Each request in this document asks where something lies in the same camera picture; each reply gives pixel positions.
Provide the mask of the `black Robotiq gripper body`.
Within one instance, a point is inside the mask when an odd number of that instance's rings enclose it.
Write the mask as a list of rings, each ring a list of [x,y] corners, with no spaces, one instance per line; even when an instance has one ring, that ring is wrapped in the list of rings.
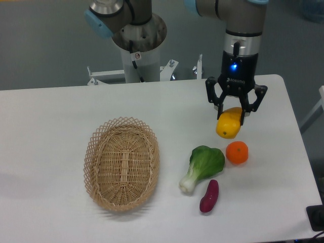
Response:
[[[258,54],[234,57],[223,52],[218,83],[226,96],[240,97],[254,88],[257,61]]]

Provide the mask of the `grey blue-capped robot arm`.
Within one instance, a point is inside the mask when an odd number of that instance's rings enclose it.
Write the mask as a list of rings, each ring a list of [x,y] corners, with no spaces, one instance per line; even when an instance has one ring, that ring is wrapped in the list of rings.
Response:
[[[266,86],[255,83],[261,36],[267,1],[185,1],[185,7],[198,16],[220,19],[226,23],[221,72],[206,81],[208,101],[218,114],[228,96],[241,104],[240,120],[257,111]],[[165,40],[167,28],[152,11],[151,1],[91,1],[84,17],[101,38],[111,38],[126,53],[124,66],[130,83],[159,79],[159,69],[144,70],[141,58],[157,49]]]

